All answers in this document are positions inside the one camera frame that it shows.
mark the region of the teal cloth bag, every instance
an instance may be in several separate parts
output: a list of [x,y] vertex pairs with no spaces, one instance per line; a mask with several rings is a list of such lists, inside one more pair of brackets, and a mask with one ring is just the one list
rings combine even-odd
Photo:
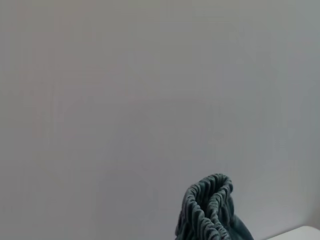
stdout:
[[253,240],[234,214],[229,177],[213,174],[190,186],[183,198],[175,240]]

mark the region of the white surface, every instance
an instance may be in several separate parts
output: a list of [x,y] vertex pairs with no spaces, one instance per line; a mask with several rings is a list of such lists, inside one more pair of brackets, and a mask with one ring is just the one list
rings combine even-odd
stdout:
[[314,227],[302,226],[269,240],[320,240],[320,231]]
[[0,239],[173,239],[218,172],[256,240],[318,225],[319,9],[0,0]]

